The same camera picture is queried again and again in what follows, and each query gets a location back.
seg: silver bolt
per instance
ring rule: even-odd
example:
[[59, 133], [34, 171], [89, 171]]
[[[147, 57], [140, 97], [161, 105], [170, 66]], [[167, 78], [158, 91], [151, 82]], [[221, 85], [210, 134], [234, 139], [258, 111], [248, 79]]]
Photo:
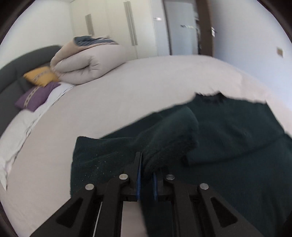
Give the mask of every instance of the silver bolt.
[[166, 175], [166, 179], [167, 180], [174, 180], [174, 175], [172, 175], [172, 174]]
[[94, 185], [93, 184], [86, 184], [85, 189], [92, 190], [92, 189], [94, 189]]
[[120, 178], [121, 180], [126, 180], [126, 179], [128, 178], [128, 175], [127, 175], [127, 174], [121, 174], [121, 175], [119, 176], [119, 178]]
[[200, 184], [200, 188], [203, 190], [207, 190], [209, 188], [209, 185], [202, 183], [202, 184]]

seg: triangular cutout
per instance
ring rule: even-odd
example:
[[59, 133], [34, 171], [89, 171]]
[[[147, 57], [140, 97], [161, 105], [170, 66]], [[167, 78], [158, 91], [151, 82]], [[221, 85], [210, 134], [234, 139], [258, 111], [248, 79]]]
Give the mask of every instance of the triangular cutout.
[[216, 212], [217, 218], [220, 222], [220, 226], [225, 228], [229, 225], [235, 224], [237, 222], [236, 216], [234, 216], [225, 206], [222, 205], [216, 198], [211, 198], [214, 210]]
[[74, 221], [76, 219], [76, 216], [78, 214], [82, 202], [83, 202], [82, 198], [77, 199], [77, 201], [74, 202], [72, 206], [70, 206], [64, 213], [62, 213], [57, 218], [56, 220], [57, 223], [68, 228], [71, 228], [71, 226], [74, 224]]

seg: wall switch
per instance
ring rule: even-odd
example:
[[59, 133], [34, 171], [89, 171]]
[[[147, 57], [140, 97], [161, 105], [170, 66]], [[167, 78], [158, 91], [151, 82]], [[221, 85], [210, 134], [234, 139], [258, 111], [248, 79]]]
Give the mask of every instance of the wall switch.
[[277, 47], [277, 54], [284, 58], [284, 51], [283, 51], [283, 49]]

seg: brown door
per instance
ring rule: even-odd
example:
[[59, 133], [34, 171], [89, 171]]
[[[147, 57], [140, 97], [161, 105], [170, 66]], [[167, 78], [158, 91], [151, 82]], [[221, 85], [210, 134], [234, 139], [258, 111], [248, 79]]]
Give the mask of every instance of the brown door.
[[201, 29], [201, 54], [212, 56], [214, 55], [214, 44], [212, 32], [212, 17], [209, 0], [196, 0], [198, 14], [199, 14], [199, 25]]

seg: yellow pillow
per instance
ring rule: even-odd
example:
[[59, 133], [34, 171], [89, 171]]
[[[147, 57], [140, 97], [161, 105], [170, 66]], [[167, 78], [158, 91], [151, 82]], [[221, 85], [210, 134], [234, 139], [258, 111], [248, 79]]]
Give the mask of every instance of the yellow pillow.
[[36, 86], [45, 87], [51, 81], [58, 82], [58, 77], [50, 70], [48, 66], [39, 67], [23, 75], [25, 79]]

